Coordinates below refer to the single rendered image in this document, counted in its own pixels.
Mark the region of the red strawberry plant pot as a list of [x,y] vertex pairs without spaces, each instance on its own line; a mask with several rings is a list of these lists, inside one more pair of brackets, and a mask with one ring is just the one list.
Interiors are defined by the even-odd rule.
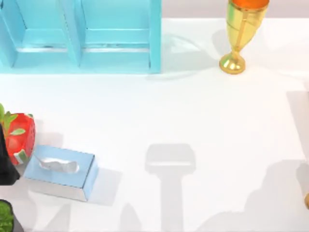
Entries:
[[26,163],[31,157],[35,144],[35,122],[32,114],[10,113],[0,103],[0,125],[8,156],[17,166]]

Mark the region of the light blue tissue box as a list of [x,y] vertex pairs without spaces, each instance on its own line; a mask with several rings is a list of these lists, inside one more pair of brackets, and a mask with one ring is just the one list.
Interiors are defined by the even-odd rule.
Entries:
[[34,192],[86,202],[97,174],[98,163],[93,154],[38,145],[23,178]]

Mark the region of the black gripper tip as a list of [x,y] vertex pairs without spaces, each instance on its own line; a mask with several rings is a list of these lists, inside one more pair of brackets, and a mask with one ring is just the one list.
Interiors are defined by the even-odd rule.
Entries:
[[19,179],[20,174],[9,158],[2,125],[0,124],[0,186],[12,186]]

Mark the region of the black pot with green plant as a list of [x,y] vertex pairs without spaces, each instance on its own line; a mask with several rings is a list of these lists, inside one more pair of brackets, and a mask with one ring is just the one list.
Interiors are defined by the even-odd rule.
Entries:
[[0,200],[0,232],[25,232],[6,200]]

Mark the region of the gold trophy cup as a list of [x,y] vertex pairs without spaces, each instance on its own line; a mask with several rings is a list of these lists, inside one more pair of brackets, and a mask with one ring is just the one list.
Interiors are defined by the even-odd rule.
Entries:
[[224,55],[219,66],[228,74],[245,70],[241,50],[252,40],[265,17],[270,0],[228,0],[226,26],[231,52]]

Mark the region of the light blue rack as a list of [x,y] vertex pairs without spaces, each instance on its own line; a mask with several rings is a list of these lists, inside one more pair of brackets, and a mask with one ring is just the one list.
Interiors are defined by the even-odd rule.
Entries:
[[0,73],[159,73],[161,0],[0,0]]

